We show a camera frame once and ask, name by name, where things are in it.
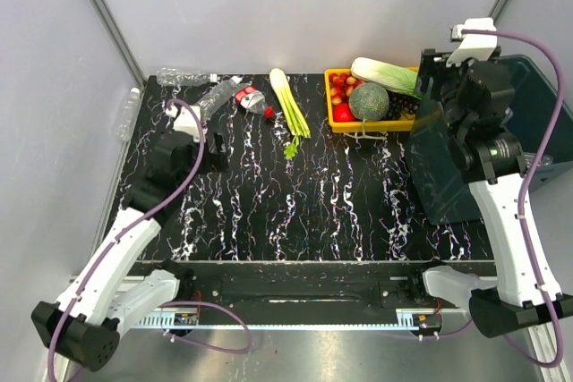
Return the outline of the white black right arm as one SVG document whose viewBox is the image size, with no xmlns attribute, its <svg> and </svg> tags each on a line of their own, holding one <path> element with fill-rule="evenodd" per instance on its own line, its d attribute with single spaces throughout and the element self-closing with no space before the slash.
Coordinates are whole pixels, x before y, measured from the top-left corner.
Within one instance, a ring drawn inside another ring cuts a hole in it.
<svg viewBox="0 0 573 382">
<path fill-rule="evenodd" d="M 424 213 L 434 225 L 482 220 L 497 279 L 434 264 L 408 283 L 409 300 L 420 307 L 448 301 L 488 338 L 569 317 L 572 298 L 552 274 L 529 198 L 520 194 L 556 89 L 523 55 L 494 52 L 455 66 L 448 54 L 426 49 L 415 93 L 421 105 L 406 162 Z"/>
</svg>

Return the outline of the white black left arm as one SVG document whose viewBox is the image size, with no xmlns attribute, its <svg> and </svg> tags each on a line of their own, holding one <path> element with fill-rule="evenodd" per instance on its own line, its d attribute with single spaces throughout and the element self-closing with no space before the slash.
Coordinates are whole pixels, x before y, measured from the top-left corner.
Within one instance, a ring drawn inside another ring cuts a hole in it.
<svg viewBox="0 0 573 382">
<path fill-rule="evenodd" d="M 166 259 L 126 293 L 118 291 L 134 262 L 179 210 L 196 174 L 228 168 L 223 138 L 164 132 L 124 197 L 104 241 L 76 280 L 53 302 L 39 302 L 31 320 L 48 358 L 61 355 L 98 371 L 121 337 L 165 302 L 184 306 L 195 292 L 191 269 Z"/>
</svg>

